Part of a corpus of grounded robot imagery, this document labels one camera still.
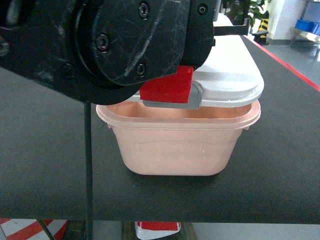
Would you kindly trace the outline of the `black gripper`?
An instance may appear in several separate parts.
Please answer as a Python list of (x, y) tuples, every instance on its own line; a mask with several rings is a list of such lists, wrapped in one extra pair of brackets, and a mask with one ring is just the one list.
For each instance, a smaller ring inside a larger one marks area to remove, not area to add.
[(3, 0), (0, 66), (81, 102), (188, 103), (213, 0)]

